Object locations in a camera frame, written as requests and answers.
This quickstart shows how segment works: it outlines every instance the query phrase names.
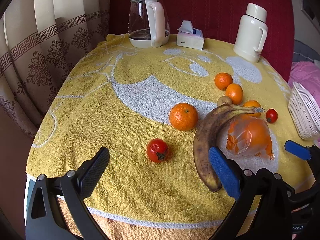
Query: red backdrop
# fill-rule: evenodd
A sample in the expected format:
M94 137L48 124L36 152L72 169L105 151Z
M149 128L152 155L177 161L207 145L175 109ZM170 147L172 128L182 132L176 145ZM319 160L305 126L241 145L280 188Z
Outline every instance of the red backdrop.
M240 18L249 2L268 12L268 36L262 55L279 74L289 79L294 42L291 0L163 0L171 33L177 33L182 20L203 31L206 38L234 43ZM110 33L128 32L129 0L110 0Z

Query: white thermos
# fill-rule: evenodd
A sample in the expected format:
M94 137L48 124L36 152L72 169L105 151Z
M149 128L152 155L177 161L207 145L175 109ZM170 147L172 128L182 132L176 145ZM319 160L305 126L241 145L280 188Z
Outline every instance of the white thermos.
M249 3L247 12L241 17L233 51L248 61L257 63L267 38L267 11L259 5Z

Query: plastic bag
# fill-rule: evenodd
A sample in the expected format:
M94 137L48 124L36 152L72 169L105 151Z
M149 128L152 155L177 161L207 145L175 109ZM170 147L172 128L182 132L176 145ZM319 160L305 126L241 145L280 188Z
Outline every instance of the plastic bag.
M246 114L231 121L226 148L234 155L274 158L268 125L264 120Z

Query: kettle handle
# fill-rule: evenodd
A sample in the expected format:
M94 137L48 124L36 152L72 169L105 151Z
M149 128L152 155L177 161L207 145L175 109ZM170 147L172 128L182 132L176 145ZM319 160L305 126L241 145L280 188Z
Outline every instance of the kettle handle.
M147 6L153 9L153 17L151 17L150 19L150 16L148 15L151 34L151 46L158 47L161 46L161 44L155 43L162 43L165 37L164 9L161 3L155 1L148 2Z
M261 40L260 40L260 43L259 43L259 47L258 48L254 47L253 49L256 52L261 53L262 49L263 49L263 46L264 46L264 43L265 43L266 38L267 38L267 30L262 28L262 27L259 27L259 29L262 30L262 36L261 36Z

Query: cherry tomato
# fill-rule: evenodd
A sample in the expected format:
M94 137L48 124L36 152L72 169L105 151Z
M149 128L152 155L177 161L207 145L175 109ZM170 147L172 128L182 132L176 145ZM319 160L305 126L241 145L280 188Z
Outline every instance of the cherry tomato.
M277 119L278 119L278 113L276 112L276 110L274 110L274 109L269 109L269 110L266 112L266 119L267 119L267 122L270 122L270 123L273 123L273 122L277 121Z
M151 161L161 163L169 155L168 145L161 139L153 139L148 143L147 154Z

